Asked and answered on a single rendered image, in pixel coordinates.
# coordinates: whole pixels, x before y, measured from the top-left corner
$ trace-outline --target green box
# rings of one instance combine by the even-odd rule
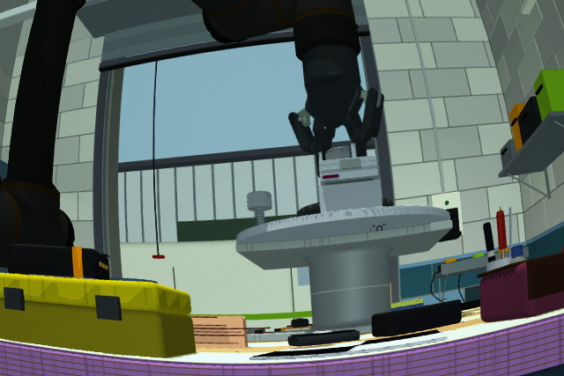
[[[542,120],[551,112],[564,111],[564,70],[541,70],[534,88]]]

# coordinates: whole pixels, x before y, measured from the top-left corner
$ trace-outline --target yellow toolbox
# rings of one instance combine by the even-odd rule
[[[151,282],[0,273],[0,339],[116,355],[196,352],[190,296]]]

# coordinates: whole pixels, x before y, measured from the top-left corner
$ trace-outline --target shelf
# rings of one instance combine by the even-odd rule
[[[551,112],[499,177],[544,171],[564,152],[564,112]]]

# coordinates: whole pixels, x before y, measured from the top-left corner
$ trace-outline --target red cord pull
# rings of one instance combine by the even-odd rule
[[[500,211],[495,214],[495,219],[497,220],[497,240],[500,244],[500,250],[503,256],[505,255],[505,249],[508,247],[508,241],[505,236],[505,214],[500,207]]]

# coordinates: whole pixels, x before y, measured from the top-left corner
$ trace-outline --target brown box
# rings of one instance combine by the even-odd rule
[[[196,348],[248,347],[245,316],[190,316]]]

